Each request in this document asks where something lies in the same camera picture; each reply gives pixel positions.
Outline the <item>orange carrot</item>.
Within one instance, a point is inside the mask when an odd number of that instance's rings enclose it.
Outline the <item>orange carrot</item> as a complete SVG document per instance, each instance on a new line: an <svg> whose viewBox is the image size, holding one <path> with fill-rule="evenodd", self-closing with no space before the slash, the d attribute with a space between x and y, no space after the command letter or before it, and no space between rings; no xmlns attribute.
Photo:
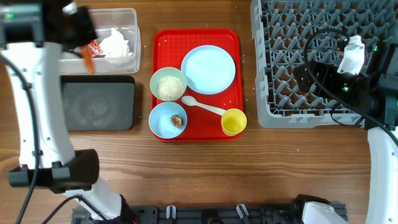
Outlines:
<svg viewBox="0 0 398 224"><path fill-rule="evenodd" d="M95 68L94 68L94 65L93 65L92 58L91 58L91 52L90 52L89 45L81 46L80 50L81 50L80 52L81 52L81 55L83 57L87 73L90 74L90 75L94 74Z"/></svg>

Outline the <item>red snack wrapper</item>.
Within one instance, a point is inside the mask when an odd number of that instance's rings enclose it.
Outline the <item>red snack wrapper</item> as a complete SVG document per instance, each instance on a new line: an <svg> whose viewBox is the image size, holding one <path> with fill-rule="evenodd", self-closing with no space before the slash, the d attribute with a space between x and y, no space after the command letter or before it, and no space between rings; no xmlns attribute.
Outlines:
<svg viewBox="0 0 398 224"><path fill-rule="evenodd" d="M97 43L96 40L92 40L89 43L90 54L92 58L103 58L105 54L103 53L100 45Z"/></svg>

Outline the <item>white napkin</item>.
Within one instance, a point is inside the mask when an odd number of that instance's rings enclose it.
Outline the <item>white napkin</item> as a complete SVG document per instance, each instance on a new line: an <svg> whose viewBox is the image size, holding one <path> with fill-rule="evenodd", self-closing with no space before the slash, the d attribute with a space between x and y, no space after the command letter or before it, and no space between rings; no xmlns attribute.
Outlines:
<svg viewBox="0 0 398 224"><path fill-rule="evenodd" d="M127 57L132 52L128 46L128 40L125 40L122 33L115 28L111 29L111 35L99 44L105 57Z"/></svg>

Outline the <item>yellow cup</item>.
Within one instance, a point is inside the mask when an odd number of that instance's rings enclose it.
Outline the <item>yellow cup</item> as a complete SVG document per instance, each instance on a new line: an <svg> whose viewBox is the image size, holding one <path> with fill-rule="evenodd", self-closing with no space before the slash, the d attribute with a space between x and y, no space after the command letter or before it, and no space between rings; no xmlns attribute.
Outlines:
<svg viewBox="0 0 398 224"><path fill-rule="evenodd" d="M235 136L241 133L247 125L247 118L243 111L231 108L226 110L221 117L222 131L227 136Z"/></svg>

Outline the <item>light blue plate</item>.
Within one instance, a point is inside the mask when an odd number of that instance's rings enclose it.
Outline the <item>light blue plate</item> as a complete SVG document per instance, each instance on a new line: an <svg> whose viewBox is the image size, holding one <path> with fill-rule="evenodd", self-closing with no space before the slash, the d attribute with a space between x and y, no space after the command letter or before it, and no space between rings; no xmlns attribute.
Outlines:
<svg viewBox="0 0 398 224"><path fill-rule="evenodd" d="M203 95L215 95L232 84L236 66L232 56L221 47L201 45L184 56L181 71L190 89Z"/></svg>

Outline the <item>green bowl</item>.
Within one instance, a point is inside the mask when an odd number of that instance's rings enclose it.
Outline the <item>green bowl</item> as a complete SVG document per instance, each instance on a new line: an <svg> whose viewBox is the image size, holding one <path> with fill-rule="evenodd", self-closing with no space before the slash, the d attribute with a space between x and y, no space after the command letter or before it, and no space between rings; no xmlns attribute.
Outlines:
<svg viewBox="0 0 398 224"><path fill-rule="evenodd" d="M152 92L152 94L159 99L159 97L157 96L157 86L159 84L159 80L163 77L166 76L173 76L173 77L177 77L179 79L181 79L181 81L183 82L183 84L185 85L185 90L187 89L187 79L186 76L182 73L181 70L174 68L174 67L164 67L159 69L158 71L156 71L150 80L150 90Z"/></svg>

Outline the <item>white rice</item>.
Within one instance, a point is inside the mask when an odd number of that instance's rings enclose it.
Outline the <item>white rice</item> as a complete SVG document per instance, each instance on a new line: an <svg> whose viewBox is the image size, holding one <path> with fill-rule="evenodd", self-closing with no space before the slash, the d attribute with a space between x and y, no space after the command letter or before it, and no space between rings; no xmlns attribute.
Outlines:
<svg viewBox="0 0 398 224"><path fill-rule="evenodd" d="M174 101L180 98L185 91L185 85L181 79L166 76L159 80L157 96L162 101Z"/></svg>

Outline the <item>light blue bowl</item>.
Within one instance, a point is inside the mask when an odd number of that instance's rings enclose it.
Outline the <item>light blue bowl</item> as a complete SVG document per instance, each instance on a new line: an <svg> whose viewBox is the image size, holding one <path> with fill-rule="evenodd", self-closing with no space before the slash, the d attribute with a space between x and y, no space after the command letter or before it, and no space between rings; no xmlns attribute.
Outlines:
<svg viewBox="0 0 398 224"><path fill-rule="evenodd" d="M182 126L176 127L172 123L172 116L182 119ZM151 131L162 139L172 139L181 135L187 127L187 114L182 106L174 102L163 102L154 107L149 115Z"/></svg>

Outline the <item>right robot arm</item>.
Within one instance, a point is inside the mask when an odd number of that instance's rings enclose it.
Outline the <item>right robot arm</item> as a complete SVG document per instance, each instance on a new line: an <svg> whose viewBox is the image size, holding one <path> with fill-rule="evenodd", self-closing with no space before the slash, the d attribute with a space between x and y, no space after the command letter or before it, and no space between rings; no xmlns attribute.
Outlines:
<svg viewBox="0 0 398 224"><path fill-rule="evenodd" d="M311 60L293 74L302 92L316 85L317 96L341 100L363 117L371 153L366 223L397 223L397 43L377 43L365 73Z"/></svg>

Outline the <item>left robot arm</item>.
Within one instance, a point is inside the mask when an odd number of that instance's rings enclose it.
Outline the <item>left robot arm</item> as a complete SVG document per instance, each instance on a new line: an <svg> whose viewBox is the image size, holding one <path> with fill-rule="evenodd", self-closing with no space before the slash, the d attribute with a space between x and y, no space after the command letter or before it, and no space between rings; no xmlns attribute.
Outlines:
<svg viewBox="0 0 398 224"><path fill-rule="evenodd" d="M90 43L97 37L87 7L64 1L2 1L1 61L9 75L19 123L19 165L12 187L49 189L77 200L98 223L133 219L123 197L99 176L98 154L74 150L61 96L60 58L79 48L94 72Z"/></svg>

